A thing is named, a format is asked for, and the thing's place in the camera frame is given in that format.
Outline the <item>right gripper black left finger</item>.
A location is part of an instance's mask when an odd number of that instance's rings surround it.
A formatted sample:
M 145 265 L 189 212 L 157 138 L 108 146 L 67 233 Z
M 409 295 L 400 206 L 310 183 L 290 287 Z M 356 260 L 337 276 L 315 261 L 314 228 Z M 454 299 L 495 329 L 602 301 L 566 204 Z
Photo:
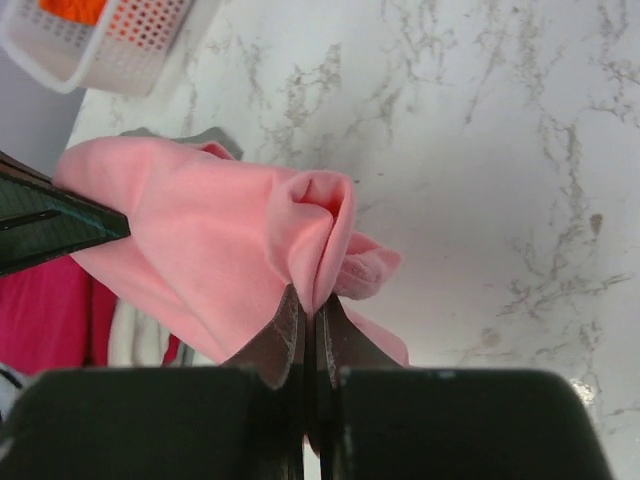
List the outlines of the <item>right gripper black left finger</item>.
M 222 367 L 250 369 L 271 389 L 283 387 L 293 366 L 304 364 L 306 313 L 288 285 L 273 318 Z

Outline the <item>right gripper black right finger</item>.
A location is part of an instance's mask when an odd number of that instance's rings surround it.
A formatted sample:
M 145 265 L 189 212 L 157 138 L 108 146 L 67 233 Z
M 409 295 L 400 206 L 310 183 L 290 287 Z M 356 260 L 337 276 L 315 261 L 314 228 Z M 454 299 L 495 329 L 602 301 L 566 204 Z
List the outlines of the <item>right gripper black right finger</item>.
M 314 323 L 316 368 L 333 389 L 339 386 L 345 368 L 395 367 L 395 361 L 348 318 L 336 294 L 317 311 Z

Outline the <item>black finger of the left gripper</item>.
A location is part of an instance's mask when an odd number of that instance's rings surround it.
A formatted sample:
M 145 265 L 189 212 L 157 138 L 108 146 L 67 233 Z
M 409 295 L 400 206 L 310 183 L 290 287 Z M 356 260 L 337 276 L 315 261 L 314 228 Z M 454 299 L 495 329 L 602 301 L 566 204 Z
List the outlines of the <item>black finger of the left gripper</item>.
M 1 155 L 1 275 L 126 238 L 125 215 L 52 184 Z

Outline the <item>pink t shirt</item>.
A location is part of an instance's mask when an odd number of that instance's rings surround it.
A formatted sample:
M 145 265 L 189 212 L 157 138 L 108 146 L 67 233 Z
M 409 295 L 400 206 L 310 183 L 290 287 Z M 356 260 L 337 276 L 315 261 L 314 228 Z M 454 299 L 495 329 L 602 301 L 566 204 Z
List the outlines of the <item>pink t shirt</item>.
M 216 143 L 98 138 L 64 153 L 54 183 L 128 220 L 127 238 L 75 261 L 215 363 L 271 321 L 287 287 L 313 315 L 331 295 L 376 295 L 401 262 L 355 230 L 348 176 L 240 162 Z

